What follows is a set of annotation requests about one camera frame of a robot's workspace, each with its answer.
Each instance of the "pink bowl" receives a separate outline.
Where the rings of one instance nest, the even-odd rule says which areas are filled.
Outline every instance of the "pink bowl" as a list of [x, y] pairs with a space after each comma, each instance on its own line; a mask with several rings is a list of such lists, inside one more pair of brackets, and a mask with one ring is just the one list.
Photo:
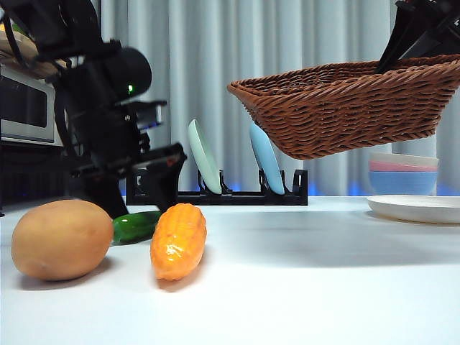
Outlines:
[[422, 171], [426, 173], [433, 173], [438, 171], [438, 167], [423, 167], [416, 165], [406, 165], [399, 163], [379, 162], [376, 160], [369, 161], [370, 171]]

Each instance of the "blue bowl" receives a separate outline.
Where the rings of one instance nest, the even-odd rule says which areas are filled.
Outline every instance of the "blue bowl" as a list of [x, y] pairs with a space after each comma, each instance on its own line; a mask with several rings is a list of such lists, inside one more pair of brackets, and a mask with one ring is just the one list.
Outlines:
[[437, 177], [437, 172], [369, 171], [376, 194], [427, 196], [433, 191]]

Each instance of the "microwave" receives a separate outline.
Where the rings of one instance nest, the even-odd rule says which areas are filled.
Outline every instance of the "microwave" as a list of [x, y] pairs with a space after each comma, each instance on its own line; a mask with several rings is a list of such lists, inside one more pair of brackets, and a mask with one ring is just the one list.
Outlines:
[[0, 65], [2, 142], [62, 146], [54, 103], [52, 86]]

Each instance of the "bowl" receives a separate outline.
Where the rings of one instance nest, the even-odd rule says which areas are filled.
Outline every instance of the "bowl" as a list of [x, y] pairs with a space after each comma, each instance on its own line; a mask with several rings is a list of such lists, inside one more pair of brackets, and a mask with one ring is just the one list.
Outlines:
[[378, 195], [429, 195], [436, 184], [437, 172], [369, 171], [369, 181]]
[[398, 153], [371, 152], [369, 160], [375, 162], [414, 165], [418, 167], [437, 167], [439, 159], [435, 157], [401, 155]]
[[369, 161], [370, 171], [424, 171], [434, 173], [438, 171], [437, 166], [424, 166], [424, 165], [407, 165], [399, 163], [380, 162], [378, 160]]

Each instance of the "white curtain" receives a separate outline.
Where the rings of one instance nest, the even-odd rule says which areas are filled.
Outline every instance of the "white curtain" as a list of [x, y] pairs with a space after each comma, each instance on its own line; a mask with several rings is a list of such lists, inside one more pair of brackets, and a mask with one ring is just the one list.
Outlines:
[[[153, 147], [180, 142], [188, 155], [181, 190], [195, 190], [196, 164], [187, 126], [197, 119], [227, 185], [256, 190], [250, 116], [226, 90], [231, 81], [346, 61], [379, 60], [394, 22], [393, 0], [95, 0], [103, 38], [139, 49], [153, 69], [144, 100], [166, 99], [165, 125], [150, 132]], [[371, 151], [437, 156], [438, 194], [457, 194], [460, 107], [456, 96], [437, 135], [298, 161], [275, 149], [287, 185], [309, 170], [310, 195], [366, 195]]]

